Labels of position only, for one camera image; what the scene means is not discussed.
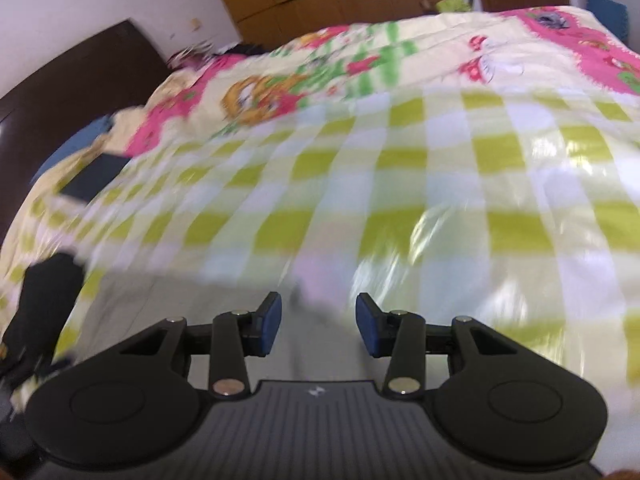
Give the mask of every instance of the white logo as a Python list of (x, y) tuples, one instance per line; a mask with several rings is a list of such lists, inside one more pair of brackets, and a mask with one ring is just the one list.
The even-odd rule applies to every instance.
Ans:
[(316, 386), (312, 390), (307, 390), (306, 392), (317, 399), (318, 397), (323, 396), (326, 393), (326, 390), (322, 386)]

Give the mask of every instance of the metal pin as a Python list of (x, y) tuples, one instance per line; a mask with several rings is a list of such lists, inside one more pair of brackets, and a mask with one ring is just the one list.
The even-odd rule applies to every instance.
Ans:
[(392, 392), (401, 395), (413, 394), (420, 389), (420, 383), (411, 377), (396, 377), (387, 386)]
[(219, 395), (234, 396), (244, 392), (244, 383), (238, 379), (220, 379), (213, 384), (213, 391)]

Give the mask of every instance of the dark brown headboard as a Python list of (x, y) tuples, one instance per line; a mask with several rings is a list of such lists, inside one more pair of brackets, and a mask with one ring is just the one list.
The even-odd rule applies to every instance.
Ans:
[(67, 50), (0, 99), (0, 242), (49, 155), (94, 119), (145, 104), (169, 74), (126, 21)]

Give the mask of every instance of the blue cloth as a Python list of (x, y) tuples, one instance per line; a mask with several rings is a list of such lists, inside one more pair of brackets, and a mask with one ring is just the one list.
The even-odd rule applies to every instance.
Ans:
[(587, 10), (607, 27), (622, 43), (629, 40), (629, 14), (626, 6), (612, 0), (587, 0)]
[(31, 179), (31, 185), (33, 186), (36, 180), (38, 180), (45, 171), (53, 168), (61, 160), (67, 158), (69, 155), (73, 155), (75, 152), (79, 152), (80, 150), (91, 146), (96, 137), (111, 130), (111, 126), (113, 126), (113, 121), (111, 121), (110, 115), (105, 115), (104, 117), (96, 119), (88, 126), (85, 126), (60, 146), (54, 154), (44, 162)]

